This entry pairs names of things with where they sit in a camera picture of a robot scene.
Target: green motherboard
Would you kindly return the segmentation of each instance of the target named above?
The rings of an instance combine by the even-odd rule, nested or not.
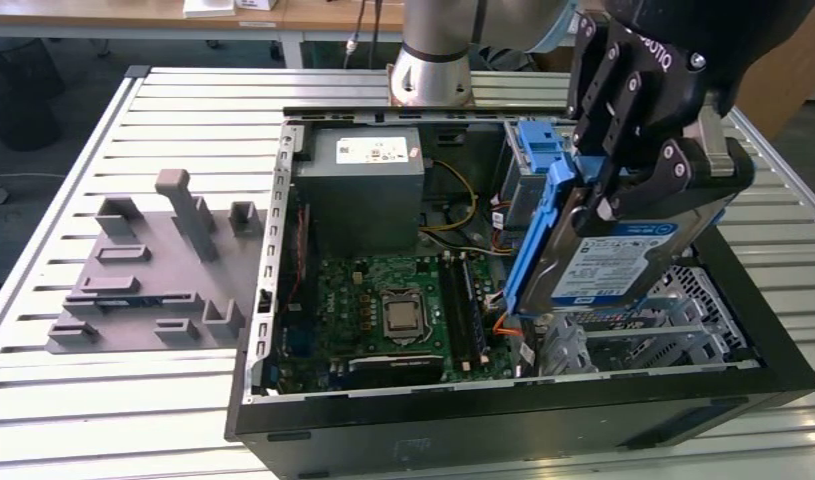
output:
[[[488,260],[472,255],[457,261],[469,269],[472,303],[481,308],[476,325],[486,339],[482,360],[470,365],[456,355],[472,346],[456,342],[472,340],[469,335],[453,338],[446,296],[456,292],[446,291],[452,283],[441,282],[441,269],[449,265],[442,256],[329,259],[318,272],[315,319],[287,334],[294,354],[281,362],[283,393],[345,389],[339,379],[346,362],[382,356],[442,357],[440,383],[513,376],[508,342],[492,335],[500,312],[489,312],[484,301],[497,290]]]

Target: desk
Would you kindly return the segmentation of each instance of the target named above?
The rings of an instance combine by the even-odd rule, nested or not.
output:
[[[473,78],[480,105],[565,105],[568,75]],[[105,195],[169,210],[154,176],[186,168],[211,208],[234,200],[267,208],[282,108],[386,105],[386,85],[380,71],[155,68],[125,79],[0,293],[0,478],[275,480],[223,440],[234,349],[55,356],[46,335],[94,246]],[[815,196],[745,117],[734,112],[724,124],[758,171],[720,229],[815,369]],[[669,449],[421,474],[815,479],[815,393]]]
[[[270,11],[239,8],[231,17],[183,18],[185,0],[0,0],[0,37],[279,41],[289,2]],[[289,53],[287,64],[301,68],[299,50]]]
[[[271,11],[237,9],[231,17],[183,18],[183,0],[0,0],[0,37],[277,40],[287,68],[303,68],[305,41],[347,42],[358,0],[279,0]],[[402,4],[386,0],[381,42],[402,41]],[[361,41],[372,40],[373,2]],[[573,44],[573,36],[566,39]]]

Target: label sticker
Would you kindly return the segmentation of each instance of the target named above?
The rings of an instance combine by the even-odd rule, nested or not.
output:
[[[239,27],[277,28],[274,22],[238,22]]]
[[[505,229],[505,214],[500,212],[493,212],[493,228],[497,230]]]
[[[408,162],[406,137],[355,137],[337,142],[337,163]]]
[[[536,351],[526,345],[526,342],[520,344],[520,357],[526,360],[529,365],[536,364]]]
[[[673,223],[629,223],[610,237],[582,240],[553,300],[564,305],[600,305],[618,300],[648,268],[648,252],[674,236]]]

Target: slotted metal table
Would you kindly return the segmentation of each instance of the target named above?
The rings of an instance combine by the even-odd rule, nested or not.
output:
[[[480,105],[565,105],[568,76],[476,73]],[[163,168],[214,209],[269,205],[286,106],[386,105],[380,71],[153,68],[126,78],[0,293],[0,478],[274,478],[223,440],[235,351],[54,356],[46,334],[78,279],[103,196],[170,210]],[[815,196],[740,112],[758,167],[720,229],[815,368]],[[462,478],[815,478],[815,393],[670,449],[413,472]],[[388,476],[401,478],[409,473]]]

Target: floor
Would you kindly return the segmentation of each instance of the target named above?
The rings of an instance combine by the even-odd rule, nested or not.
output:
[[[98,58],[87,40],[47,42],[67,92],[53,101],[53,108],[63,129],[63,137],[38,152],[17,153],[0,144],[0,174],[46,173],[66,175],[102,116],[107,102],[129,65],[169,67],[282,67],[270,57],[269,42],[222,42],[218,49],[198,41],[111,42],[111,55]],[[305,52],[321,67],[342,62],[341,49]],[[396,55],[397,47],[388,45],[382,57]],[[365,63],[358,51],[354,63]],[[815,191],[815,103],[801,110],[776,147]],[[34,229],[57,193],[62,179],[49,176],[0,178],[11,200],[0,205],[0,282],[7,278]]]

